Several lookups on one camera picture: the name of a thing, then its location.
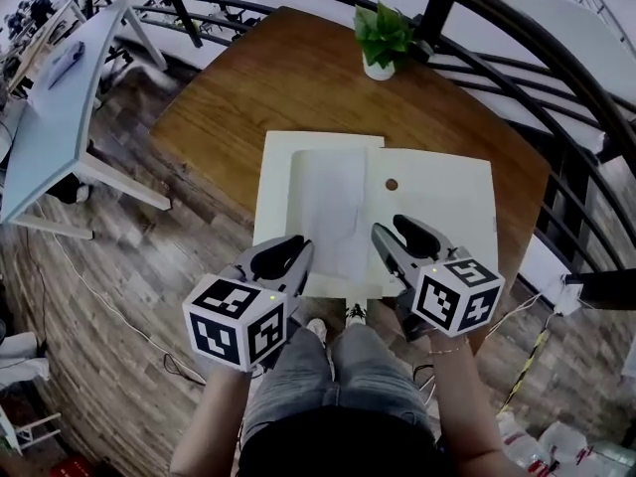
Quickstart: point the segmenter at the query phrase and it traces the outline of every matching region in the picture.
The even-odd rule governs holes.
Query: brown circle
[[[385,186],[389,189],[389,191],[394,191],[398,188],[398,181],[396,179],[388,179]]]

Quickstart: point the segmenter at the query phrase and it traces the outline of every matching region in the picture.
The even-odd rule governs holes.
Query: white sneaker
[[[314,318],[307,324],[307,330],[313,332],[322,343],[322,346],[327,345],[327,326],[320,318]]]
[[[90,186],[83,184],[82,186],[78,187],[78,193],[76,194],[76,203],[85,202],[89,196],[90,196]]]
[[[353,306],[347,306],[345,311],[346,326],[350,327],[355,323],[367,325],[367,307],[356,302]]]

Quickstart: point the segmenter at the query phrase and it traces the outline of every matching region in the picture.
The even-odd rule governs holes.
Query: white pot
[[[372,66],[367,64],[367,57],[362,53],[362,63],[365,66],[366,75],[372,80],[385,81],[396,73],[396,66],[391,62],[385,68],[380,67],[380,64],[375,62]]]

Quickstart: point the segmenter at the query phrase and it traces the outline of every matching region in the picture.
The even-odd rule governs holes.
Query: staircase railing
[[[148,25],[159,26],[188,34],[193,44],[200,48],[202,41],[211,41],[228,46],[246,33],[257,22],[243,23],[237,20],[224,20],[217,17],[189,13],[184,2],[202,1],[246,9],[260,15],[267,15],[274,9],[255,2],[242,0],[169,0],[173,9],[152,6],[136,6],[135,9],[172,15],[178,18],[181,26],[163,23],[148,18],[141,21]],[[377,4],[369,0],[332,0],[350,6],[359,5],[368,9],[377,9]],[[94,6],[98,11],[100,5]],[[442,35],[443,26],[454,5],[470,9],[480,17],[495,25],[499,30],[515,39],[530,51],[544,67],[521,63],[516,60],[495,57],[472,52]],[[93,5],[87,5],[88,13]],[[203,33],[195,26],[195,21],[212,23],[233,30],[236,34],[229,40],[212,33]],[[592,275],[607,270],[624,271],[628,268],[628,258],[636,254],[636,228],[616,193],[599,171],[599,163],[622,157],[633,177],[636,177],[636,135],[634,127],[621,114],[617,104],[623,110],[636,114],[636,106],[627,100],[609,94],[583,66],[583,64],[550,32],[526,14],[517,11],[503,0],[429,0],[420,17],[412,19],[416,35],[426,40],[436,52],[458,59],[464,65],[455,66],[437,61],[431,62],[423,51],[417,51],[416,57],[441,72],[478,75],[491,84],[453,79],[458,85],[489,91],[511,97],[519,102],[547,130],[538,131],[523,124],[511,122],[533,146],[550,162],[553,171],[546,192],[545,202],[538,220],[536,235],[557,255],[561,261],[580,279],[588,274],[579,274],[591,270]],[[539,83],[532,79],[509,76],[498,66],[510,66],[530,73],[548,76],[562,81],[570,92]],[[578,113],[570,107],[536,98],[525,88],[539,90],[555,95],[570,103],[575,102],[591,115]],[[574,118],[606,134],[606,146],[601,154],[594,156],[581,147],[570,133],[555,119],[552,112]],[[618,248],[612,238],[604,231],[591,210],[588,193],[594,186],[605,199],[607,205],[627,235],[629,249]],[[589,248],[587,235],[592,233],[598,239],[601,248],[609,258],[599,263]]]

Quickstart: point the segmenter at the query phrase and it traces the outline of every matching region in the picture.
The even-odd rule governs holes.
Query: bracelet
[[[437,350],[437,351],[431,350],[428,353],[430,355],[452,354],[453,352],[459,352],[464,347],[464,345],[466,345],[466,343],[468,343],[468,338],[464,337],[464,342],[460,346],[458,346],[457,348],[453,348],[452,350]]]

